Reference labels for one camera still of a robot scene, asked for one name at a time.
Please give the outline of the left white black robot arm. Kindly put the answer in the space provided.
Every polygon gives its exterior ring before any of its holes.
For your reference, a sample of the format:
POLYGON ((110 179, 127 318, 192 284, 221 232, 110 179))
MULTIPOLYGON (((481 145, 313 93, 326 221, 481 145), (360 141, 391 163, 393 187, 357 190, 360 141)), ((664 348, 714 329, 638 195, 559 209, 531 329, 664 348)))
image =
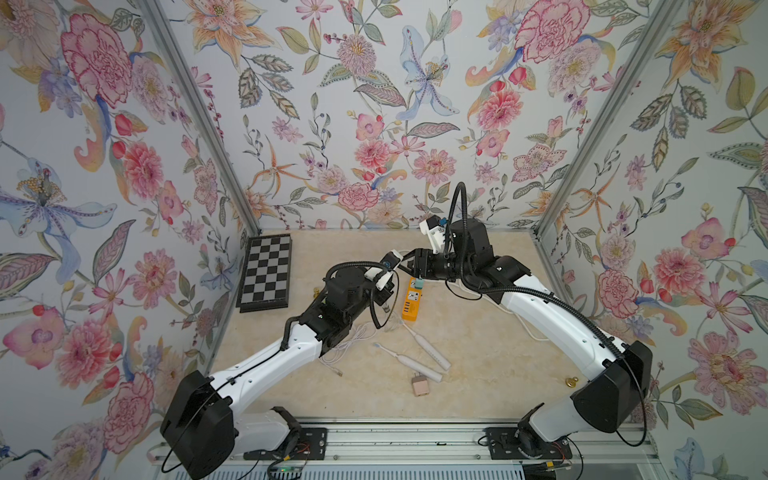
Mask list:
POLYGON ((192 479, 203 479, 233 455, 289 453, 300 424, 283 407, 251 420, 245 410, 292 372, 312 363, 349 335, 364 312, 374 313, 399 289, 396 268, 381 262, 343 262, 331 267, 324 287, 280 339, 251 357, 205 376, 186 375, 177 387, 160 432, 169 454, 192 479))

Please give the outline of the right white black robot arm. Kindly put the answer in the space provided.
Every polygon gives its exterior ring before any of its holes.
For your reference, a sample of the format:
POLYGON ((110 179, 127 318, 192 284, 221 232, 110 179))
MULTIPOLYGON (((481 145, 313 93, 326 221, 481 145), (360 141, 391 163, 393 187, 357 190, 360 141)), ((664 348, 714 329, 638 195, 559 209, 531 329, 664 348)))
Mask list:
POLYGON ((537 457, 585 428, 618 432, 650 387, 652 353, 640 341, 615 338, 558 298, 519 260, 494 253, 483 223, 431 216, 419 224, 430 245, 407 257, 407 271, 455 282, 527 321, 567 355, 586 378, 568 397, 541 404, 517 424, 521 452, 537 457))

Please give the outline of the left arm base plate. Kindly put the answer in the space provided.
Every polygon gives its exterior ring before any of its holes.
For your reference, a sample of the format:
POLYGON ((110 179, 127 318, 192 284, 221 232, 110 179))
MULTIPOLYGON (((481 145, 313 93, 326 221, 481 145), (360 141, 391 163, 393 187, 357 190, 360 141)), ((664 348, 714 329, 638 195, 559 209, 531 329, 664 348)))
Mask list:
POLYGON ((327 428, 302 428, 301 430, 290 431, 278 447, 272 450, 257 449, 246 452, 243 459, 261 461, 324 460, 327 446, 327 428))

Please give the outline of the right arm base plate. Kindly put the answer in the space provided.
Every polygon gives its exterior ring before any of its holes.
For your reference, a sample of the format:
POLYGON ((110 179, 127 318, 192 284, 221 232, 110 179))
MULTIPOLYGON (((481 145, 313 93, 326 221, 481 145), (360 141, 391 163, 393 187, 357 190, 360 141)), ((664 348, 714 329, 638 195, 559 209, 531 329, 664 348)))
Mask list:
POLYGON ((571 460, 571 447, 563 439, 546 443, 527 430, 517 427, 489 427, 477 440, 487 448, 492 460, 571 460))

